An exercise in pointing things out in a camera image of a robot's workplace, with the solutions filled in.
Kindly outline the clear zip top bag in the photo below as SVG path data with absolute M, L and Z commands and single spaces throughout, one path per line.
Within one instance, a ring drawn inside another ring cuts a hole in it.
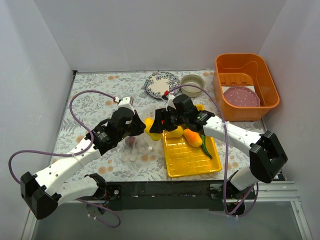
M 155 110 L 156 106 L 152 106 L 150 108 L 147 108 L 139 113 L 140 119 L 145 123 L 146 118 L 151 118 L 154 120 L 154 113 L 153 110 Z M 143 134 L 139 136 L 135 136 L 137 139 L 136 146 L 134 148 L 128 147 L 125 143 L 125 139 L 121 141 L 121 143 L 118 145 L 119 151 L 118 156 L 119 159 L 122 161 L 142 161 L 147 162 L 149 157 L 156 152 L 156 148 L 159 146 L 158 141 L 153 141 L 147 133 L 144 131 Z

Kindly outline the yellow pear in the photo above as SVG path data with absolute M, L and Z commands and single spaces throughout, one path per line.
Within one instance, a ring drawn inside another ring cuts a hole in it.
M 166 137 L 168 139 L 180 138 L 183 136 L 183 132 L 184 132 L 184 129 L 181 126 L 178 126 L 175 130 L 168 131 L 166 133 Z

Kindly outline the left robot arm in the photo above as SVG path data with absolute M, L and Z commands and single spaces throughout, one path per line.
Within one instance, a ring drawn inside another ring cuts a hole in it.
M 82 197 L 102 200 L 107 182 L 97 173 L 68 182 L 77 171 L 115 148 L 127 136 L 139 136 L 145 130 L 136 110 L 119 107 L 109 119 L 101 121 L 71 150 L 71 156 L 58 160 L 35 174 L 20 178 L 20 192 L 38 220 L 52 214 L 59 205 Z

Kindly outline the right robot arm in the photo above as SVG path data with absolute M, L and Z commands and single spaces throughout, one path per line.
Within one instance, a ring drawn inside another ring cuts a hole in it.
M 288 157 L 272 131 L 258 133 L 245 130 L 207 110 L 199 110 L 185 94 L 173 97 L 165 108 L 155 111 L 150 133 L 160 134 L 183 126 L 206 137 L 224 141 L 249 157 L 249 165 L 237 170 L 226 182 L 226 193 L 237 199 L 258 182 L 271 183 L 288 161 Z

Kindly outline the dark purple fruit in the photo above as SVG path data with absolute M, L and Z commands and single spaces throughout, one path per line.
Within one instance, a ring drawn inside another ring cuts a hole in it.
M 130 148 L 135 148 L 137 144 L 137 138 L 135 136 L 128 136 L 125 139 L 125 144 Z

